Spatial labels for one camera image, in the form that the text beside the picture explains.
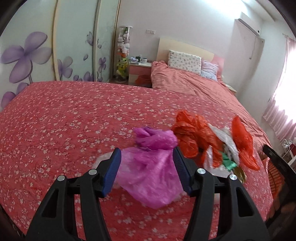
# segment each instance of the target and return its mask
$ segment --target mug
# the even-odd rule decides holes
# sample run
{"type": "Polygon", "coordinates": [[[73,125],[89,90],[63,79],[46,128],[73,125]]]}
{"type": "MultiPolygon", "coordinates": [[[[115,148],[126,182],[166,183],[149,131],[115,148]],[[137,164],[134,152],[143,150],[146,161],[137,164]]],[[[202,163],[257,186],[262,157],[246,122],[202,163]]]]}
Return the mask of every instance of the mug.
{"type": "Polygon", "coordinates": [[[147,63],[147,58],[142,58],[142,61],[141,61],[141,63],[143,63],[143,64],[145,64],[145,63],[147,63]]]}

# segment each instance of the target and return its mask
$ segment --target pink drawer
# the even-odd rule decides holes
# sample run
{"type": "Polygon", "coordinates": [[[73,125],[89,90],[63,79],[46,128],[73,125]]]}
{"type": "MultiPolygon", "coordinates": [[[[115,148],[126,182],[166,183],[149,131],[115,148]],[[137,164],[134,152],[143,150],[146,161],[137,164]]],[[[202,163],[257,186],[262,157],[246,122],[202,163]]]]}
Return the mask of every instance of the pink drawer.
{"type": "Polygon", "coordinates": [[[129,74],[151,75],[151,68],[142,66],[130,66],[129,74]]]}

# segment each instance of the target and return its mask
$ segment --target wall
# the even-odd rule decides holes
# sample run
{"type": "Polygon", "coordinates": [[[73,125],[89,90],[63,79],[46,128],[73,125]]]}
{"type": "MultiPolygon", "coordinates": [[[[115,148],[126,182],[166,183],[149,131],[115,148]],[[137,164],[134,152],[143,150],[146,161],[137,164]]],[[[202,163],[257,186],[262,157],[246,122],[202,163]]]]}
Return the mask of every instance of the wall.
{"type": "Polygon", "coordinates": [[[257,70],[253,78],[245,86],[239,101],[266,132],[272,146],[277,148],[280,144],[279,140],[271,127],[262,118],[262,113],[276,89],[283,70],[286,38],[282,33],[290,37],[294,37],[294,35],[284,21],[264,22],[261,32],[262,38],[265,39],[263,53],[257,70]]]}
{"type": "Polygon", "coordinates": [[[240,96],[245,83],[254,74],[263,48],[263,39],[258,38],[240,21],[234,22],[229,51],[224,62],[223,81],[237,91],[236,97],[240,96]]]}
{"type": "Polygon", "coordinates": [[[259,25],[262,20],[239,0],[123,0],[118,26],[131,25],[130,56],[157,56],[160,37],[186,42],[225,58],[234,20],[244,12],[259,25]],[[155,30],[155,35],[146,34],[155,30]]]}

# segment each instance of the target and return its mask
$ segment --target floral pillow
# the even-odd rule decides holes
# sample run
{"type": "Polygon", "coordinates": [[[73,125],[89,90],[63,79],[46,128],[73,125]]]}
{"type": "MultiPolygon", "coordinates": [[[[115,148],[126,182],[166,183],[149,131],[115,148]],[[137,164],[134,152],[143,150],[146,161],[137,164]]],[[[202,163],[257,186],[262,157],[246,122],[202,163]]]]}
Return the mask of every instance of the floral pillow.
{"type": "Polygon", "coordinates": [[[169,51],[168,67],[171,69],[189,71],[200,75],[201,62],[201,57],[173,50],[169,51]]]}
{"type": "Polygon", "coordinates": [[[218,65],[202,60],[202,68],[201,68],[200,76],[210,80],[218,81],[217,80],[218,70],[219,70],[218,65]]]}

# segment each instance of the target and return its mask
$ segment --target wooden headboard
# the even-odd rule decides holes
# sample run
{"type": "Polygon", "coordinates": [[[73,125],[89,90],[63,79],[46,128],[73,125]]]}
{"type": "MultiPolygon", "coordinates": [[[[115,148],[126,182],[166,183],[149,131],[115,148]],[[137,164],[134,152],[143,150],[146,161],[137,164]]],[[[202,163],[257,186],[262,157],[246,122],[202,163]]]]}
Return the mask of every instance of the wooden headboard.
{"type": "Polygon", "coordinates": [[[169,50],[174,50],[174,51],[202,57],[206,61],[219,65],[220,68],[217,74],[218,75],[222,74],[223,65],[224,65],[223,58],[220,58],[217,55],[209,51],[206,51],[202,48],[199,48],[190,44],[178,42],[172,39],[160,38],[156,61],[158,62],[165,61],[167,63],[169,50]]]}

